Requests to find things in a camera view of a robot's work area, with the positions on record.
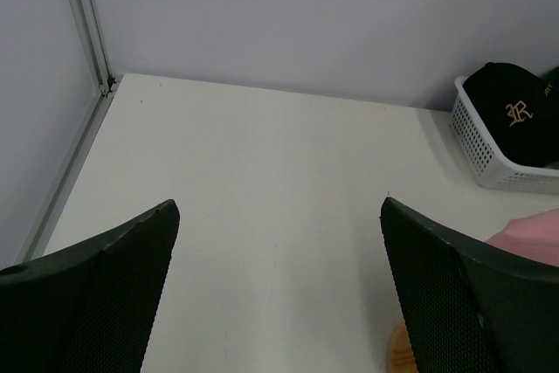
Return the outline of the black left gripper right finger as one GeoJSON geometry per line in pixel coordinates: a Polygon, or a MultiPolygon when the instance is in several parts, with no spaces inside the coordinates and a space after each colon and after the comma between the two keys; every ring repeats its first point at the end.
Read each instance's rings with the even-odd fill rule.
{"type": "Polygon", "coordinates": [[[558,270],[392,197],[380,225],[420,372],[556,372],[558,270]]]}

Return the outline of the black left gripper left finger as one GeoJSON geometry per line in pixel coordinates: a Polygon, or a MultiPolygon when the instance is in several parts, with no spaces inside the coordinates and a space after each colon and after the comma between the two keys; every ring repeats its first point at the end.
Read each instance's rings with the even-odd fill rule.
{"type": "Polygon", "coordinates": [[[172,199],[1,272],[3,372],[138,372],[169,270],[172,199]]]}

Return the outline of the pink baseball cap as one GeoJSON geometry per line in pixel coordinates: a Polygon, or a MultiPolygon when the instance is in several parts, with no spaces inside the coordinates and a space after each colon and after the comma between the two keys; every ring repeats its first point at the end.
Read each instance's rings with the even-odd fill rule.
{"type": "Polygon", "coordinates": [[[486,243],[525,259],[558,266],[558,209],[510,220],[486,243]]]}

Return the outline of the black gold-logo baseball cap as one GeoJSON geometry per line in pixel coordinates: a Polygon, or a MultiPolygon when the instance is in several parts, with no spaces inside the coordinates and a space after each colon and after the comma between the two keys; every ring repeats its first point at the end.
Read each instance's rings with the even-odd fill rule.
{"type": "Polygon", "coordinates": [[[558,165],[558,97],[547,99],[542,77],[510,63],[489,62],[464,89],[501,152],[536,168],[558,165]]]}

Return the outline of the dark green NY cap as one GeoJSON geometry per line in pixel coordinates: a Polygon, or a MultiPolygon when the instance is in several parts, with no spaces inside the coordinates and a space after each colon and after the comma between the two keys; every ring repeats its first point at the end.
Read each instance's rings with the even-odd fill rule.
{"type": "Polygon", "coordinates": [[[542,75],[542,79],[547,86],[544,90],[544,95],[547,99],[556,99],[559,90],[559,67],[555,67],[542,75]]]}

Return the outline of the white plastic basket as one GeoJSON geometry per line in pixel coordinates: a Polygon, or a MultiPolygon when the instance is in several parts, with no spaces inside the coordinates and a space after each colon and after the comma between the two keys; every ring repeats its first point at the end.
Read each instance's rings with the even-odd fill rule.
{"type": "Polygon", "coordinates": [[[558,171],[519,165],[505,157],[467,96],[465,82],[465,76],[454,81],[457,97],[450,127],[478,184],[493,190],[556,195],[558,171]]]}

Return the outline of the aluminium frame post left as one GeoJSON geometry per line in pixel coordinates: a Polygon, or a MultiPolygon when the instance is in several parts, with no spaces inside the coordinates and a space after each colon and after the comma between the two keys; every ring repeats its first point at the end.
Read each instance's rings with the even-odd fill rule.
{"type": "Polygon", "coordinates": [[[93,0],[1,0],[1,264],[42,255],[117,89],[93,0]]]}

